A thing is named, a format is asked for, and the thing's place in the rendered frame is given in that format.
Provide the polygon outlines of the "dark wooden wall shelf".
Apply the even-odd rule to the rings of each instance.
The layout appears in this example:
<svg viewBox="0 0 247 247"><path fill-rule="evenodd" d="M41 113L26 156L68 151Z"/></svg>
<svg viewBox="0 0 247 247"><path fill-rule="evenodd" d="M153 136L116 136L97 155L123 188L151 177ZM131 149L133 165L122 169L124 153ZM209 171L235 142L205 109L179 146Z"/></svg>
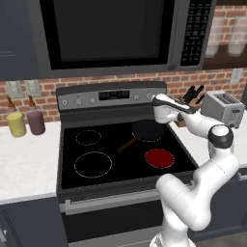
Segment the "dark wooden wall shelf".
<svg viewBox="0 0 247 247"><path fill-rule="evenodd" d="M204 69L247 68L247 47L239 57L228 54L228 42L237 16L247 17L247 0L217 0L215 17L223 17L224 25L220 35L217 54L213 58L205 58Z"/></svg>

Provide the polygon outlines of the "silver toaster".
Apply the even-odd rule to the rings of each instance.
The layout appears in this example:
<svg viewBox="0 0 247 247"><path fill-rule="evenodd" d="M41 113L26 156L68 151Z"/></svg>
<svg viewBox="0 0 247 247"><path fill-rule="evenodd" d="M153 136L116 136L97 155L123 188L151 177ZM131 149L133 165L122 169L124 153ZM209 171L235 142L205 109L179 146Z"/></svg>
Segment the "silver toaster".
<svg viewBox="0 0 247 247"><path fill-rule="evenodd" d="M245 105L225 91L207 92L201 106L201 113L229 127L239 128Z"/></svg>

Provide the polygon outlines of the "black oven door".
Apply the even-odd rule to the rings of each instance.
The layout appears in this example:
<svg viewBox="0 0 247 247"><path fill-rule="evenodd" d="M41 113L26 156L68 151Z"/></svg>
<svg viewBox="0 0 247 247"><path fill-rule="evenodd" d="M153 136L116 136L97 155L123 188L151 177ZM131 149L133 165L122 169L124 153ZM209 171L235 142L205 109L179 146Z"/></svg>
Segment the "black oven door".
<svg viewBox="0 0 247 247"><path fill-rule="evenodd" d="M66 200L73 203L91 200L82 193L76 196L60 193L58 198L59 206ZM72 215L61 211L61 214L69 243L159 227L163 218L160 199Z"/></svg>

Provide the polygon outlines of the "wooden knife block, black knives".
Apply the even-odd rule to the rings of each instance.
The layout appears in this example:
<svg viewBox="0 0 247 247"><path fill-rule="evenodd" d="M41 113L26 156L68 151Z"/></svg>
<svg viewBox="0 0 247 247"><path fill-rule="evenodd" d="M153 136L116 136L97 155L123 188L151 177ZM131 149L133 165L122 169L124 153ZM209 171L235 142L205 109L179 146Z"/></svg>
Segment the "wooden knife block, black knives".
<svg viewBox="0 0 247 247"><path fill-rule="evenodd" d="M204 85L201 85L198 90L195 90L195 87L194 86L191 86L188 91L186 92L186 94L184 96L180 96L178 98L179 101L181 102L184 102L186 104L189 104L194 98L196 98L199 93L203 90L205 86ZM185 121L183 120L183 118L179 118L177 121L176 121L176 125L178 127L184 127L185 126Z"/></svg>

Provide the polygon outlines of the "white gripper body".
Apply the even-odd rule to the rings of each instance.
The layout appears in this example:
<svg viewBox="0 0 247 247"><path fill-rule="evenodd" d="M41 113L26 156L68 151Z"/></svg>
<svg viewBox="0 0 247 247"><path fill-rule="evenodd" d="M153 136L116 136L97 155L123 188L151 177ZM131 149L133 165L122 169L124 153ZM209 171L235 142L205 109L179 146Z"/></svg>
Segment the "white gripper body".
<svg viewBox="0 0 247 247"><path fill-rule="evenodd" d="M154 112L155 121L159 124L166 124L178 119L178 113L170 109L161 109Z"/></svg>

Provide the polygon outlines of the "dark grey wall cupboard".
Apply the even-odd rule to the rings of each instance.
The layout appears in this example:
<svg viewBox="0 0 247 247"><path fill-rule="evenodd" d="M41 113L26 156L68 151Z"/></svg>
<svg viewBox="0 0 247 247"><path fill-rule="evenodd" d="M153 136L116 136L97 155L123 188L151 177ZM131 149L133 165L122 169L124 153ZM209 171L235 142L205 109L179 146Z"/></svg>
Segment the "dark grey wall cupboard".
<svg viewBox="0 0 247 247"><path fill-rule="evenodd" d="M40 75L26 0L0 0L0 81Z"/></svg>

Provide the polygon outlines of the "white wall socket plate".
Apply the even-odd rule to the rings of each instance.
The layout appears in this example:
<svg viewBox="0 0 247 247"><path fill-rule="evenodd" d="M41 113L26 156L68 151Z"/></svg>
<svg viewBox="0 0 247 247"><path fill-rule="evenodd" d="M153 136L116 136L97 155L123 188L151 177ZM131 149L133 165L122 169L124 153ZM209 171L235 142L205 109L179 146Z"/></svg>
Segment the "white wall socket plate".
<svg viewBox="0 0 247 247"><path fill-rule="evenodd" d="M11 98L24 98L21 84L19 81L7 81L6 87Z"/></svg>
<svg viewBox="0 0 247 247"><path fill-rule="evenodd" d="M38 80L25 80L24 83L28 96L41 96L41 88Z"/></svg>
<svg viewBox="0 0 247 247"><path fill-rule="evenodd" d="M231 83L238 83L240 80L242 72L243 72L243 69L233 69L230 82Z"/></svg>

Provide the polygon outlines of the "dark grey base cupboard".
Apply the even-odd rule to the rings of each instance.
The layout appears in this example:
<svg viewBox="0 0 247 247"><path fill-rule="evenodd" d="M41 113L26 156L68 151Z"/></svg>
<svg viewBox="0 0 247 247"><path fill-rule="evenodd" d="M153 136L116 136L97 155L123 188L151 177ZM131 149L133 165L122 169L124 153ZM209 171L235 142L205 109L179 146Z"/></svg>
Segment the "dark grey base cupboard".
<svg viewBox="0 0 247 247"><path fill-rule="evenodd" d="M210 224L199 232L188 231L194 241L247 232L247 167L237 173L213 196Z"/></svg>
<svg viewBox="0 0 247 247"><path fill-rule="evenodd" d="M69 247L58 199L0 205L0 247Z"/></svg>

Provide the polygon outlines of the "black and steel stove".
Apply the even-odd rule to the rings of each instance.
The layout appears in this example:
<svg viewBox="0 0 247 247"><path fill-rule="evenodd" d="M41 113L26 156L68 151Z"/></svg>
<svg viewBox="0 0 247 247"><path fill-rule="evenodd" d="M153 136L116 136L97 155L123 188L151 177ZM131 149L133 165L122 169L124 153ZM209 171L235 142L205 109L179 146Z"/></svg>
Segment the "black and steel stove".
<svg viewBox="0 0 247 247"><path fill-rule="evenodd" d="M197 165L174 130L165 125L165 134L156 142L136 141L123 152L118 148L130 135L134 123L153 120L151 99L165 93L162 81L135 81L77 85L56 92L61 117L60 153L57 195L88 199L155 189L164 174L173 174L189 183ZM91 104L90 98L96 99ZM145 154L152 149L169 151L174 164L165 169L146 162ZM159 227L119 233L91 240L69 243L69 247L149 247Z"/></svg>

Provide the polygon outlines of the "yellow bottle, brown cap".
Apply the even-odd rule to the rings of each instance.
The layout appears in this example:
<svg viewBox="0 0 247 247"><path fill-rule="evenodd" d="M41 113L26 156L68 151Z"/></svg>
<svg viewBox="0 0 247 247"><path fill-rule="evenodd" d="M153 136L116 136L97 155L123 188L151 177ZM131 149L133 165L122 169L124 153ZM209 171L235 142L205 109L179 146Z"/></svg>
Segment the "yellow bottle, brown cap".
<svg viewBox="0 0 247 247"><path fill-rule="evenodd" d="M17 111L11 98L8 96L7 122L13 137L22 137L26 134L26 126L21 112Z"/></svg>

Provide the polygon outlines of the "red glowing stove burner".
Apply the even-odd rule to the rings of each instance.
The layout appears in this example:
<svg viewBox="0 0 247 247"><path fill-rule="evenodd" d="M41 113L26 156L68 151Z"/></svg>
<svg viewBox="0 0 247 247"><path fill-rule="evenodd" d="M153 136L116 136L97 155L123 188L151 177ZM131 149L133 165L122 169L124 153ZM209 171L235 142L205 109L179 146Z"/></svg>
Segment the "red glowing stove burner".
<svg viewBox="0 0 247 247"><path fill-rule="evenodd" d="M163 149L152 149L145 154L146 162L154 168L165 169L171 167L174 162L174 156Z"/></svg>

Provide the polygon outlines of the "white jar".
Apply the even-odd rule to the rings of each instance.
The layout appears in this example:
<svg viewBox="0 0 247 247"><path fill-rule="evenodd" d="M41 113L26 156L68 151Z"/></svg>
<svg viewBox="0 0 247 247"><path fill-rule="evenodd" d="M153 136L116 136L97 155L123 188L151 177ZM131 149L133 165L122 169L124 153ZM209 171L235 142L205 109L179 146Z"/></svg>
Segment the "white jar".
<svg viewBox="0 0 247 247"><path fill-rule="evenodd" d="M247 44L247 17L237 16L228 42L228 54L239 57Z"/></svg>
<svg viewBox="0 0 247 247"><path fill-rule="evenodd" d="M214 17L212 20L208 43L206 47L207 58L213 58L217 54L223 28L224 18L222 16Z"/></svg>

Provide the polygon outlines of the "black and steel microwave oven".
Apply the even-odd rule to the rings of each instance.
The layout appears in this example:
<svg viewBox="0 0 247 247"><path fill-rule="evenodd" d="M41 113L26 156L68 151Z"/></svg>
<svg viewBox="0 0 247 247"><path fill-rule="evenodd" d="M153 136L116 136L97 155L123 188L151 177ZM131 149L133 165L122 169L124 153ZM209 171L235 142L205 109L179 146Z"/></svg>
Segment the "black and steel microwave oven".
<svg viewBox="0 0 247 247"><path fill-rule="evenodd" d="M198 70L217 0L26 0L42 78Z"/></svg>

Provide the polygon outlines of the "maroon bottle, brown cap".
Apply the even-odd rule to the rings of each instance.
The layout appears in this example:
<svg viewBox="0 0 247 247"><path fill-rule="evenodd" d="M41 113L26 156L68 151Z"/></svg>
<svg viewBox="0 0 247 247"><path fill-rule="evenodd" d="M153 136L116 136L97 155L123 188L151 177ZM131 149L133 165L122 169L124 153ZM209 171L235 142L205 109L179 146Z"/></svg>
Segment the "maroon bottle, brown cap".
<svg viewBox="0 0 247 247"><path fill-rule="evenodd" d="M29 110L27 111L27 120L30 130L34 135L42 135L45 132L43 115L31 96L29 96Z"/></svg>

